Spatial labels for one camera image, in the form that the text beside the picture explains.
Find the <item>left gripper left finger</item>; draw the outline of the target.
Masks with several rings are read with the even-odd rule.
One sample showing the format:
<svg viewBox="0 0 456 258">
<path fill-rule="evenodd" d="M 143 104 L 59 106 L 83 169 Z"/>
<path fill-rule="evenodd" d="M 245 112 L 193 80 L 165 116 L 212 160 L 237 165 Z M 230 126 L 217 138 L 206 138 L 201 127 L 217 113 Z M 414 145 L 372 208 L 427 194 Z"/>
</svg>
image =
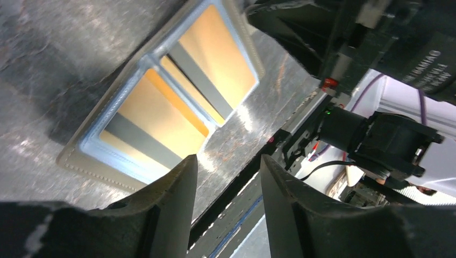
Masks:
<svg viewBox="0 0 456 258">
<path fill-rule="evenodd" d="M 197 173 L 197 156 L 189 155 L 165 176 L 100 210 L 101 236 L 89 257 L 185 257 Z"/>
</svg>

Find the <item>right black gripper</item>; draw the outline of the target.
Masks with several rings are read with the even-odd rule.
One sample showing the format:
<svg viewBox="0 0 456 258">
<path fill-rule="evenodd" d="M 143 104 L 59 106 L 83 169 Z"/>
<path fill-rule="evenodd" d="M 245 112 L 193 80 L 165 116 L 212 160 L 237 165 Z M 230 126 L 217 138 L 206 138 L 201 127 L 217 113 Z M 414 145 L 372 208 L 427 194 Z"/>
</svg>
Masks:
<svg viewBox="0 0 456 258">
<path fill-rule="evenodd" d="M 332 96 L 351 95 L 374 70 L 436 101 L 455 104 L 455 1 L 341 5 L 256 1 L 246 17 L 309 74 L 321 77 L 323 90 Z"/>
</svg>

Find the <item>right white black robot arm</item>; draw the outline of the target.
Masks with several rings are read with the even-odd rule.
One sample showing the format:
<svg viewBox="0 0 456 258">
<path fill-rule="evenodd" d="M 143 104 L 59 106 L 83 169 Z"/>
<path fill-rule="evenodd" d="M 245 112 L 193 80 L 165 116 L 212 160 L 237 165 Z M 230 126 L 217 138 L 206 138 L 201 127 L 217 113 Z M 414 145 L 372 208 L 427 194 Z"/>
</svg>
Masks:
<svg viewBox="0 0 456 258">
<path fill-rule="evenodd" d="M 321 140 L 372 178 L 422 177 L 427 149 L 444 138 L 406 116 L 364 118 L 337 107 L 372 69 L 426 97 L 455 104 L 455 1 L 256 1 L 248 22 L 276 40 L 326 97 L 282 147 L 286 168 Z"/>
</svg>

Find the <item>orange striped credit card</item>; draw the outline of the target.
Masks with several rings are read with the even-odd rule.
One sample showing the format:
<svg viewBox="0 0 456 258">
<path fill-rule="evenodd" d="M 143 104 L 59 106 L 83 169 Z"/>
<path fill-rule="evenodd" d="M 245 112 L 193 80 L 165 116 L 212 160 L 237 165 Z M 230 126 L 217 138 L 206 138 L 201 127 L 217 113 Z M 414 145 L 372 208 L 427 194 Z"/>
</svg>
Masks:
<svg viewBox="0 0 456 258">
<path fill-rule="evenodd" d="M 100 139 L 155 173 L 198 152 L 209 129 L 161 76 L 149 69 Z"/>
</svg>

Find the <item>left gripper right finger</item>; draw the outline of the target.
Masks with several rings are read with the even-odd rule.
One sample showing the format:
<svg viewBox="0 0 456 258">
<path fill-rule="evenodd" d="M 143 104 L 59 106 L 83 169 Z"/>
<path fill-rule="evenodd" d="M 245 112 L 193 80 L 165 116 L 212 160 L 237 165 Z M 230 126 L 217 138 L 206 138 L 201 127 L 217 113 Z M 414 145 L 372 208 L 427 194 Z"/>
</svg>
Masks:
<svg viewBox="0 0 456 258">
<path fill-rule="evenodd" d="M 272 257 L 387 257 L 386 228 L 373 210 L 317 191 L 263 155 L 261 188 Z"/>
</svg>

